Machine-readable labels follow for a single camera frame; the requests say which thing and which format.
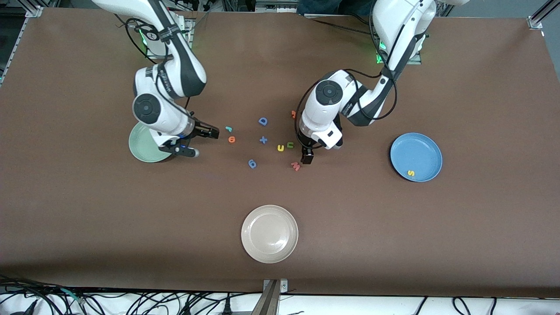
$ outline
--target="metal frame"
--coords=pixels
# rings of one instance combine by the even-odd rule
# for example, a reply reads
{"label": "metal frame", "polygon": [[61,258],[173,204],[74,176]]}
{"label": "metal frame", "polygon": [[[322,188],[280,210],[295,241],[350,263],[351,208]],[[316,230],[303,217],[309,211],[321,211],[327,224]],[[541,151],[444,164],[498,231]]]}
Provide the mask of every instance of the metal frame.
{"label": "metal frame", "polygon": [[442,3],[441,1],[438,0],[436,0],[436,7],[437,7],[436,16],[449,16],[453,8],[455,8],[455,6],[452,6],[447,3]]}
{"label": "metal frame", "polygon": [[535,13],[527,18],[529,28],[539,30],[543,28],[542,21],[560,6],[560,0],[547,0]]}
{"label": "metal frame", "polygon": [[251,315],[277,315],[278,303],[280,302],[280,290],[282,290],[282,280],[274,279],[268,280],[266,283],[263,294],[260,296],[259,301],[256,303],[255,308]]}
{"label": "metal frame", "polygon": [[6,74],[8,73],[8,69],[10,68],[10,65],[12,63],[13,56],[16,54],[16,49],[20,45],[21,37],[24,35],[24,30],[25,30],[25,27],[27,26],[28,22],[29,22],[29,18],[27,17],[27,18],[25,18],[24,24],[21,26],[20,33],[18,34],[17,39],[16,39],[16,44],[13,46],[12,53],[10,53],[10,58],[8,59],[8,62],[6,63],[6,68],[4,69],[4,72],[2,72],[2,77],[0,78],[0,87],[4,83],[4,78],[5,78]]}
{"label": "metal frame", "polygon": [[[263,291],[267,288],[267,285],[271,282],[270,279],[266,279],[263,282]],[[280,279],[280,293],[288,292],[288,279]]]}
{"label": "metal frame", "polygon": [[16,0],[27,12],[25,17],[39,17],[44,7],[58,7],[60,0]]}
{"label": "metal frame", "polygon": [[189,43],[189,46],[193,47],[193,40],[194,40],[194,26],[197,23],[196,18],[185,18],[185,24],[183,25],[183,29],[188,31],[186,35],[186,42]]}

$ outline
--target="green plate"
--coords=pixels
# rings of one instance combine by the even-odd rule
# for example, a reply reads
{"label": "green plate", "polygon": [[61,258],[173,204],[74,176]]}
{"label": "green plate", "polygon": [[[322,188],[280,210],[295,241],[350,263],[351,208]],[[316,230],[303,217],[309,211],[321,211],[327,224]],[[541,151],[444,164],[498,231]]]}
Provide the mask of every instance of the green plate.
{"label": "green plate", "polygon": [[150,134],[150,129],[137,123],[128,137],[130,153],[142,162],[154,163],[167,159],[171,153],[160,151]]}

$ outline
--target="white floor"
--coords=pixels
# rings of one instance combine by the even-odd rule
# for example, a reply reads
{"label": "white floor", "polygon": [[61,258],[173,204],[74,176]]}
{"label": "white floor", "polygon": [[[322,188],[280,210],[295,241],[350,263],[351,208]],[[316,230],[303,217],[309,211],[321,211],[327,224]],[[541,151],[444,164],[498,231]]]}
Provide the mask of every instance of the white floor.
{"label": "white floor", "polygon": [[[154,299],[163,299],[168,294],[158,295]],[[0,295],[0,300],[9,295]],[[212,299],[224,298],[226,294],[215,293],[209,296]],[[259,299],[259,294],[244,295],[231,299],[232,311],[252,311]],[[138,299],[138,295],[125,295],[120,298],[108,299],[96,297],[103,307],[106,315],[126,315],[132,303]],[[187,296],[182,297],[182,305]],[[57,306],[64,312],[64,304],[57,297],[51,297]],[[24,298],[22,295],[13,297],[0,304],[0,314],[10,315],[15,312],[23,312],[34,301],[35,298]],[[489,314],[492,306],[491,298],[464,298],[472,315]],[[293,315],[302,312],[302,315],[341,315],[341,314],[368,314],[368,315],[413,315],[415,314],[422,298],[416,297],[342,297],[342,296],[310,296],[310,295],[285,295],[281,296],[279,315]],[[211,301],[204,300],[191,310],[196,315],[202,308],[209,305]],[[218,315],[223,311],[224,302],[218,305],[210,314]],[[153,306],[152,302],[145,303],[134,314],[145,313]],[[169,314],[177,314],[179,310],[178,301],[166,303]],[[208,310],[204,309],[200,315],[206,315]],[[88,314],[96,314],[85,305]],[[540,299],[498,299],[494,315],[558,315],[560,313],[560,300]],[[40,300],[35,308],[34,315],[50,315],[51,311],[46,302]],[[77,303],[72,304],[72,314],[83,314]],[[151,310],[148,315],[167,315],[167,309],[159,307]],[[453,308],[451,298],[428,298],[421,315],[453,315],[459,313]]]}

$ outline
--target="plate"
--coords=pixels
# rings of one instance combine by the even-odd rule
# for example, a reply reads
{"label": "plate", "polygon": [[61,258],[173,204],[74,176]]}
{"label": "plate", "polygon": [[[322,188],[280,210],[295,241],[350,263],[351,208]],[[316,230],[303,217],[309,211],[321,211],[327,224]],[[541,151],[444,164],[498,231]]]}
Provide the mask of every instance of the plate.
{"label": "plate", "polygon": [[260,206],[251,211],[241,228],[241,242],[249,256],[259,262],[285,260],[296,248],[297,223],[288,210]]}
{"label": "plate", "polygon": [[128,137],[128,147],[132,155],[142,162],[154,163],[167,159],[171,153],[162,152],[150,134],[150,129],[137,123]]}
{"label": "plate", "polygon": [[432,139],[411,132],[393,142],[391,162],[402,177],[413,182],[427,182],[440,173],[443,157]]}

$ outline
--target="green light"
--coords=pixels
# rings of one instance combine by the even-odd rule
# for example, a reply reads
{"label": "green light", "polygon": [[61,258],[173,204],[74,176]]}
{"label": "green light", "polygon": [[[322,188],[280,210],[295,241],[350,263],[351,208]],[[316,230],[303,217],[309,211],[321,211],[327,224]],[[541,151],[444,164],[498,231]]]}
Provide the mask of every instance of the green light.
{"label": "green light", "polygon": [[142,37],[142,42],[144,43],[144,46],[148,47],[148,43],[146,43],[146,38],[144,37],[144,34],[142,34],[142,31],[139,32],[140,36]]}

